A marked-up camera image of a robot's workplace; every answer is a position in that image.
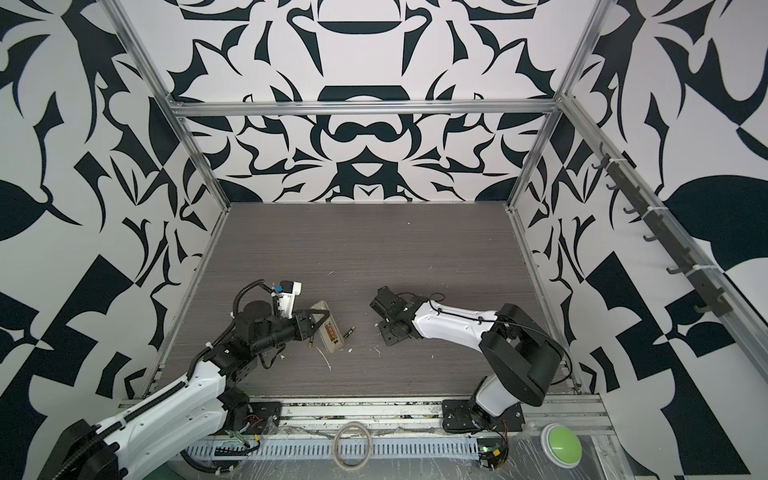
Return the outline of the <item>white remote control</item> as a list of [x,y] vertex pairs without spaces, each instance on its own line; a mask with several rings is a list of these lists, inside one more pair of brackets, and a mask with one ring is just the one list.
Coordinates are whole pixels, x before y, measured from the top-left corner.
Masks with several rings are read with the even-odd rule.
[[[321,300],[315,303],[311,307],[311,309],[312,308],[327,309],[331,312],[330,306],[324,300]],[[345,344],[345,339],[343,338],[343,332],[339,328],[332,312],[331,312],[331,318],[328,320],[329,320],[329,323],[326,325],[324,331],[322,332],[322,337],[320,338],[320,340],[322,341],[327,352],[333,354],[343,349]]]

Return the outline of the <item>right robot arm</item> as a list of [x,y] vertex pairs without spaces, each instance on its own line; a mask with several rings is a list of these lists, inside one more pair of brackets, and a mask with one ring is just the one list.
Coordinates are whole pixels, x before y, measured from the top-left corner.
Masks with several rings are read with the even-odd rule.
[[562,345],[514,304],[467,310],[383,286],[370,307],[381,317],[378,327],[388,346],[408,338],[443,340],[481,353],[493,374],[473,394],[473,407],[492,419],[517,404],[542,406],[561,363],[569,360]]

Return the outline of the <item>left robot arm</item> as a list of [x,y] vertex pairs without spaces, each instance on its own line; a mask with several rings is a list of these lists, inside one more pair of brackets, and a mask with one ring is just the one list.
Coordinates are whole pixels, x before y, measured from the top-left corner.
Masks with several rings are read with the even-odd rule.
[[236,295],[231,322],[173,383],[94,425],[80,420],[59,437],[42,479],[142,479],[196,441],[247,425],[250,398],[239,387],[257,366],[271,367],[292,341],[309,341],[327,309],[296,310],[297,282],[254,281]]

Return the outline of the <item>small electronics board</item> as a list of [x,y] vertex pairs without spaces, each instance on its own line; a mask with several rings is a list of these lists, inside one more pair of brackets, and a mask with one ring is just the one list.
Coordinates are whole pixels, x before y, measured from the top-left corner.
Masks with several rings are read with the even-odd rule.
[[509,446],[507,439],[501,435],[498,438],[483,437],[477,440],[478,463],[481,468],[497,470],[508,458]]

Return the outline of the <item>green push button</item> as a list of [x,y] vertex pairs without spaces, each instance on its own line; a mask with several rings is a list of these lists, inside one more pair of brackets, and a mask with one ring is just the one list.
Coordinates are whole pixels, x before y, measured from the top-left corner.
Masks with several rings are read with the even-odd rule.
[[541,431],[540,443],[545,456],[560,468],[576,468],[582,460],[581,441],[571,429],[562,424],[546,425]]

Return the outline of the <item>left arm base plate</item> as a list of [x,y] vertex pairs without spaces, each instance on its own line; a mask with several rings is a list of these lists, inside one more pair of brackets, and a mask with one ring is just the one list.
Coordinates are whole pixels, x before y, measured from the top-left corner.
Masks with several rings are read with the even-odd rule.
[[227,414],[222,432],[261,435],[276,429],[281,422],[283,404],[279,401],[250,402]]

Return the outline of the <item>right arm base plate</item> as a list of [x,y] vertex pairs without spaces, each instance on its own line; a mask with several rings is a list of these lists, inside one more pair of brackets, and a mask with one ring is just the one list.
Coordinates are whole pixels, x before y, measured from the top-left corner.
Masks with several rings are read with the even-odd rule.
[[491,416],[472,400],[445,399],[441,408],[442,429],[450,434],[522,432],[525,423],[520,404],[507,408],[498,417]]

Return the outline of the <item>black wall hook rail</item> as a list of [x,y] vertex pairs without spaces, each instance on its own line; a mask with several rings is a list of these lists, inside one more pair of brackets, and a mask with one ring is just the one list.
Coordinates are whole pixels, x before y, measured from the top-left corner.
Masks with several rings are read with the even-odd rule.
[[659,243],[673,265],[666,269],[670,275],[682,275],[701,297],[703,304],[696,306],[698,313],[712,313],[723,317],[734,311],[726,296],[722,283],[715,277],[716,267],[696,251],[693,240],[684,231],[669,208],[662,205],[642,177],[636,173],[631,162],[625,158],[611,156],[605,151],[605,145],[599,145],[599,163],[594,167],[605,173],[613,183],[611,191],[619,191],[628,200],[630,206],[624,212],[639,218],[650,233],[643,239],[648,243]]

